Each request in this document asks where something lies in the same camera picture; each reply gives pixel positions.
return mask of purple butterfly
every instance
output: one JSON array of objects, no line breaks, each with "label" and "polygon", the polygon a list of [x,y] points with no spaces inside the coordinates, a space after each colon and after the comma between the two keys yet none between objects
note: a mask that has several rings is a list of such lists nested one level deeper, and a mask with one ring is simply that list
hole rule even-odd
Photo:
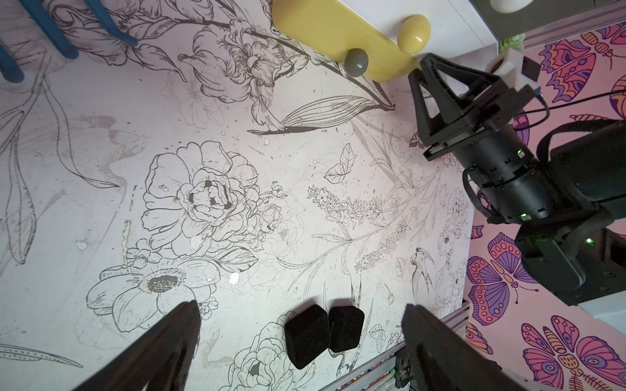
[{"label": "purple butterfly", "polygon": [[552,103],[569,102],[576,98],[591,77],[597,55],[608,57],[610,69],[613,68],[613,57],[623,58],[614,54],[610,45],[626,44],[626,23],[614,24],[596,32],[601,36],[589,31],[580,35],[583,41],[562,39],[547,44],[539,53],[543,57],[541,69],[552,74],[547,86],[557,90],[557,96]]},{"label": "purple butterfly", "polygon": [[487,250],[495,261],[487,262],[479,256],[472,256],[468,260],[466,272],[470,282],[475,284],[468,294],[474,305],[472,316],[483,326],[492,324],[504,315],[511,289],[517,295],[517,288],[532,290],[520,286],[520,282],[537,283],[521,265],[520,249],[504,233],[499,233],[491,240]]},{"label": "purple butterfly", "polygon": [[570,391],[582,390],[582,380],[596,390],[612,391],[602,380],[585,373],[580,367],[582,363],[605,380],[626,387],[626,363],[606,341],[598,337],[578,341],[580,332],[572,322],[558,315],[552,316],[551,321],[554,332],[543,327],[545,338],[532,325],[521,326],[522,338],[533,347],[525,349],[523,356],[536,382],[563,389],[565,368],[572,374],[568,382]]}]

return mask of blue rod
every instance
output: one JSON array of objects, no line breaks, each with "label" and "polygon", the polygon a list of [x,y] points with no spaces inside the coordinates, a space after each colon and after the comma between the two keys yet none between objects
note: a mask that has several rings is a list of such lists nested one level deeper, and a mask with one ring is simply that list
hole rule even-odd
[{"label": "blue rod", "polygon": [[37,23],[39,28],[44,32],[56,49],[65,58],[74,59],[78,57],[78,49],[76,49],[63,32],[57,26],[39,0],[21,0],[22,5],[30,14],[31,18]]},{"label": "blue rod", "polygon": [[91,12],[93,12],[96,18],[100,21],[102,27],[105,28],[107,33],[130,46],[137,46],[139,44],[137,38],[130,36],[119,29],[100,0],[85,0],[85,2],[91,9]]},{"label": "blue rod", "polygon": [[10,83],[20,83],[24,80],[24,73],[2,45],[0,45],[0,73]]}]

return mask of yellow board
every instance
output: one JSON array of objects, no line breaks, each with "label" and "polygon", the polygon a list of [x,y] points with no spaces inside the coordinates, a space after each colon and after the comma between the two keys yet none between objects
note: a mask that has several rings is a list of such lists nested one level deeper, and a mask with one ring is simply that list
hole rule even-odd
[{"label": "yellow board", "polygon": [[379,83],[418,67],[411,55],[337,0],[274,0],[272,20],[283,34],[340,63],[348,50],[365,50],[365,76]]}]

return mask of table surface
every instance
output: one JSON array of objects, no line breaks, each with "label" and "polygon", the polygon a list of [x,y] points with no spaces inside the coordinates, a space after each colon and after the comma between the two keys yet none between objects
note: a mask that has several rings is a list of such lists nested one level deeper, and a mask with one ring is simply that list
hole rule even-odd
[{"label": "table surface", "polygon": [[[71,389],[196,299],[187,389],[317,390],[402,340],[407,303],[460,306],[472,209],[454,158],[409,148],[406,79],[345,77],[273,33],[270,3],[113,3],[139,46],[48,4],[71,62],[0,11],[26,73],[0,83],[0,388]],[[313,302],[366,324],[296,370],[282,324]]]}]

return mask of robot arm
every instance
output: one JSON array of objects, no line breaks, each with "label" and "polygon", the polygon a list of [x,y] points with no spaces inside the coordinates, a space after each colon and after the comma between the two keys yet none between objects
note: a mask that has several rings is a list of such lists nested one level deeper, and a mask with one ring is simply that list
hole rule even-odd
[{"label": "robot arm", "polygon": [[[516,242],[524,267],[566,304],[622,292],[626,241],[605,227],[626,217],[626,124],[610,119],[561,125],[540,141],[536,158],[509,122],[539,97],[530,85],[539,65],[516,55],[521,56],[517,67],[506,57],[489,65],[502,78],[433,54],[420,61],[409,82],[418,136],[428,147],[424,157],[454,154],[465,168],[464,187],[474,206],[489,223],[521,225]],[[468,91],[457,96],[442,74]],[[434,118],[423,89],[439,106]],[[549,151],[554,134],[571,131],[589,134]],[[489,210],[470,179],[491,202]]]}]

